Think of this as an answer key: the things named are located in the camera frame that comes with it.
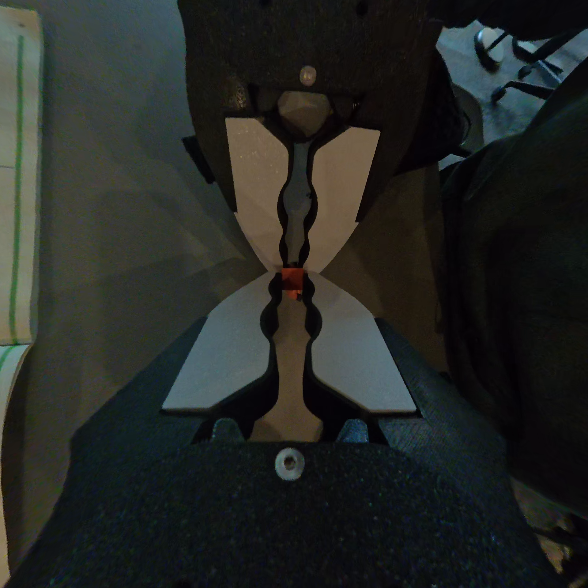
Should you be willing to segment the black office chair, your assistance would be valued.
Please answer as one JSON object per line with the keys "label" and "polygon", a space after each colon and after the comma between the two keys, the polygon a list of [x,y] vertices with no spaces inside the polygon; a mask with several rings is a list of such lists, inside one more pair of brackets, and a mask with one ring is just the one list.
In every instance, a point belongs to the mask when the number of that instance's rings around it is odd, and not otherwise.
{"label": "black office chair", "polygon": [[[548,100],[563,82],[563,69],[554,64],[550,58],[582,31],[582,29],[576,29],[554,36],[540,47],[536,47],[532,42],[518,40],[512,35],[513,55],[523,63],[523,66],[518,70],[516,79],[512,79],[493,90],[490,95],[491,104],[497,105],[506,96],[509,89],[515,89],[540,100]],[[503,61],[503,41],[510,35],[508,31],[498,33],[489,27],[481,28],[474,35],[474,50],[485,70],[493,73],[500,68]],[[534,71],[542,72],[544,77],[549,79],[551,85],[542,86],[528,83],[526,78]]]}

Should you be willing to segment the orange toy brick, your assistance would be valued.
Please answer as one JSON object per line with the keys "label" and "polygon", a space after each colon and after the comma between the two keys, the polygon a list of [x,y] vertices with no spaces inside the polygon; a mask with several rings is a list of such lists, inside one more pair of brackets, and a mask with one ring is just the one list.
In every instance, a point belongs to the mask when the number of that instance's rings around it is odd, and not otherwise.
{"label": "orange toy brick", "polygon": [[294,266],[284,267],[281,270],[281,278],[282,290],[285,294],[295,301],[302,300],[305,282],[304,268]]}

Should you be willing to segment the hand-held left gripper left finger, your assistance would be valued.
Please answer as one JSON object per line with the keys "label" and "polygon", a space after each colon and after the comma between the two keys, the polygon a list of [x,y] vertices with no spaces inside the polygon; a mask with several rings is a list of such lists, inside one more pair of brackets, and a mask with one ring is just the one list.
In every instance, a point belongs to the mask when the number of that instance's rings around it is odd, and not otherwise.
{"label": "hand-held left gripper left finger", "polygon": [[265,273],[232,293],[206,318],[163,410],[193,414],[266,414],[277,402],[273,335],[281,274]]}

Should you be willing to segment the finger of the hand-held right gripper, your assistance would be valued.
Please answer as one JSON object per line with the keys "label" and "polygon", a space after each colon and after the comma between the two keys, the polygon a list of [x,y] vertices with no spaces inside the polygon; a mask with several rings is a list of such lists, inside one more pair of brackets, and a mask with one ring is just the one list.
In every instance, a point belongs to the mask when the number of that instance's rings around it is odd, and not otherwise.
{"label": "finger of the hand-held right gripper", "polygon": [[314,154],[311,184],[317,212],[307,234],[307,271],[320,273],[355,231],[379,137],[379,130],[349,127]]}
{"label": "finger of the hand-held right gripper", "polygon": [[278,201],[289,175],[287,146],[257,118],[227,117],[235,217],[268,271],[283,268]]}

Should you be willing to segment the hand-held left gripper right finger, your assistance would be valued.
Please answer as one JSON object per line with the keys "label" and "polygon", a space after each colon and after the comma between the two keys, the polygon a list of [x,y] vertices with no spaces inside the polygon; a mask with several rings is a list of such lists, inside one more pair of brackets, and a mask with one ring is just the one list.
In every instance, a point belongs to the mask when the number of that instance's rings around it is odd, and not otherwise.
{"label": "hand-held left gripper right finger", "polygon": [[416,414],[373,313],[322,275],[307,277],[311,376],[368,414]]}

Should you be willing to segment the white instruction booklet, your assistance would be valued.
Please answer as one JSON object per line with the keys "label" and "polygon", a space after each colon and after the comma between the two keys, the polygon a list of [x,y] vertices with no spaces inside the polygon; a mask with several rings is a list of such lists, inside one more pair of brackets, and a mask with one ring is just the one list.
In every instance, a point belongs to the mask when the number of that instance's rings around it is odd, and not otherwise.
{"label": "white instruction booklet", "polygon": [[1,5],[1,432],[38,330],[43,32]]}

